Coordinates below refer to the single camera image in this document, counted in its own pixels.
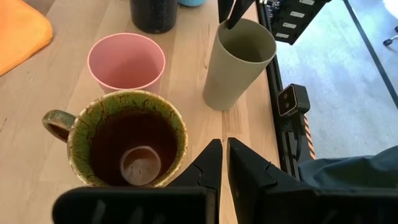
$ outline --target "cup rim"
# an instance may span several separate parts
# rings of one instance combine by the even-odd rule
[[[235,55],[231,54],[229,51],[227,51],[227,50],[225,49],[224,45],[221,43],[221,41],[220,41],[220,36],[218,35],[218,32],[220,31],[221,27],[223,27],[223,26],[227,23],[227,21],[228,21],[228,20],[225,20],[225,21],[223,21],[222,23],[220,23],[220,24],[218,25],[217,31],[216,31],[216,40],[217,40],[218,44],[222,47],[222,49],[223,49],[229,56],[231,56],[232,58],[234,58],[234,59],[236,59],[236,60],[239,60],[240,62],[252,63],[252,64],[262,64],[262,63],[264,63],[264,62],[266,62],[266,61],[269,60],[269,59],[267,59],[267,60],[264,60],[264,61],[261,61],[261,62],[249,62],[249,61],[246,61],[246,60],[242,60],[242,59],[236,57]],[[276,41],[275,41],[275,38],[274,38],[274,36],[271,34],[271,32],[269,32],[269,30],[267,30],[267,29],[266,29],[264,26],[262,26],[260,23],[255,22],[255,21],[253,21],[253,20],[251,20],[251,19],[241,18],[241,21],[246,21],[246,22],[255,23],[256,25],[260,26],[263,30],[265,30],[265,32],[267,32],[267,34],[274,40],[274,41],[273,41],[273,43],[274,43],[273,46],[274,46],[274,49],[275,49],[275,50],[274,50],[274,53],[272,54],[272,56],[270,57],[270,58],[274,58],[275,55],[276,55],[276,50],[277,50],[277,49],[276,49]]]
[[[145,84],[145,85],[143,85],[143,86],[139,86],[139,87],[135,87],[135,88],[118,88],[118,87],[110,86],[110,85],[108,85],[108,84],[102,82],[101,80],[99,80],[99,78],[97,78],[97,77],[94,75],[93,71],[91,70],[91,66],[90,66],[90,57],[91,57],[91,53],[93,52],[94,48],[95,48],[98,44],[100,44],[102,41],[104,41],[104,40],[106,40],[106,39],[109,39],[109,38],[112,38],[112,37],[115,37],[115,36],[119,36],[119,35],[130,35],[130,36],[136,36],[136,37],[141,37],[141,38],[143,38],[143,39],[146,39],[146,40],[148,40],[149,42],[153,43],[153,44],[160,50],[160,52],[162,53],[162,59],[163,59],[163,66],[162,66],[162,69],[161,69],[161,71],[159,72],[159,74],[157,75],[157,77],[156,77],[155,79],[153,79],[150,83],[147,83],[147,84]],[[162,48],[161,48],[161,47],[159,46],[159,44],[157,44],[154,40],[152,40],[152,39],[150,39],[150,38],[148,38],[148,37],[146,37],[146,36],[144,36],[144,35],[133,34],[133,33],[128,33],[128,32],[123,32],[123,33],[117,33],[117,34],[107,35],[106,37],[103,37],[103,38],[101,38],[99,41],[97,41],[97,42],[91,47],[90,51],[88,52],[88,56],[87,56],[87,67],[88,67],[88,70],[90,71],[91,76],[94,78],[94,80],[96,80],[100,85],[103,85],[103,86],[105,86],[106,88],[109,88],[109,89],[115,90],[115,91],[116,91],[116,90],[129,90],[129,89],[131,89],[131,90],[141,90],[141,89],[144,89],[144,88],[147,88],[147,87],[151,86],[152,84],[154,84],[154,83],[162,76],[162,74],[164,73],[165,67],[166,67],[166,57],[165,57],[165,55],[164,55],[164,52],[163,52]]]
[[[109,98],[112,96],[118,96],[118,95],[123,95],[126,93],[141,93],[141,94],[145,94],[145,95],[150,95],[153,96],[154,98],[158,98],[159,100],[163,101],[164,103],[168,104],[171,109],[174,111],[174,113],[177,115],[182,128],[183,128],[183,135],[185,138],[185,142],[184,145],[182,146],[182,155],[181,157],[176,160],[173,161],[172,165],[170,167],[172,167],[175,163],[176,166],[170,170],[169,174],[166,176],[161,176],[158,179],[156,179],[155,181],[153,181],[152,183],[150,183],[149,185],[145,185],[142,187],[148,187],[148,186],[152,186],[152,187],[162,187],[165,185],[165,183],[175,175],[175,173],[180,169],[182,163],[183,163],[183,159],[185,158],[185,155],[187,154],[187,150],[188,150],[188,133],[187,133],[187,126],[184,122],[184,120],[182,119],[182,116],[180,114],[180,112],[178,112],[178,110],[176,109],[176,107],[174,107],[173,104],[171,104],[169,101],[167,101],[166,99],[164,99],[163,97],[156,95],[155,93],[151,93],[149,91],[144,91],[144,90],[133,90],[133,89],[127,89],[127,90],[120,90],[120,91],[115,91],[112,93],[108,93],[106,95],[103,95],[99,98],[97,98],[96,100],[92,101],[89,105],[87,105],[80,113],[78,116],[76,116],[75,121],[73,122],[71,128],[70,128],[70,132],[68,135],[68,139],[67,139],[67,153],[68,153],[68,161],[69,161],[69,165],[72,168],[73,173],[75,173],[75,175],[87,186],[92,186],[92,187],[96,187],[96,186],[108,186],[108,184],[106,184],[105,182],[103,182],[100,178],[96,177],[99,181],[98,183],[93,183],[93,181],[88,180],[88,178],[86,177],[86,175],[82,174],[82,171],[78,168],[78,166],[75,164],[74,160],[72,159],[73,157],[76,157],[76,155],[74,155],[73,153],[73,147],[72,147],[72,142],[73,142],[73,138],[74,138],[74,133],[76,131],[76,126],[79,125],[79,123],[81,122],[81,117],[87,113],[88,109],[94,105],[99,104],[103,99],[105,98]]]

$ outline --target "wooden table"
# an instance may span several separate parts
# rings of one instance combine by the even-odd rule
[[[51,209],[65,191],[82,186],[67,161],[66,145],[41,125],[51,109],[79,113],[103,94],[86,66],[100,38],[137,30],[127,0],[29,0],[53,25],[49,46],[0,77],[0,223],[51,223]],[[253,4],[245,17],[256,20]],[[227,112],[201,98],[218,25],[217,3],[179,7],[176,26],[149,35],[167,65],[160,94],[182,114],[189,148],[184,170],[214,138],[236,137],[279,165],[267,78],[262,74]],[[220,223],[236,223],[224,153]]]

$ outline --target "floor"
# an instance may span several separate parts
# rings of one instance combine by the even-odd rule
[[[349,0],[398,90],[398,25],[382,0]],[[398,109],[342,0],[325,5],[293,46],[278,43],[284,85],[305,85],[317,158],[376,154],[398,145]]]

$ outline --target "orange towel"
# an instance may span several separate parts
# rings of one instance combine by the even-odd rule
[[[22,0],[0,0],[0,76],[52,38],[50,22]]]

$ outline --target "blue object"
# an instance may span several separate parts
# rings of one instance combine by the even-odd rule
[[[178,2],[184,6],[195,7],[205,3],[206,0],[178,0]]]

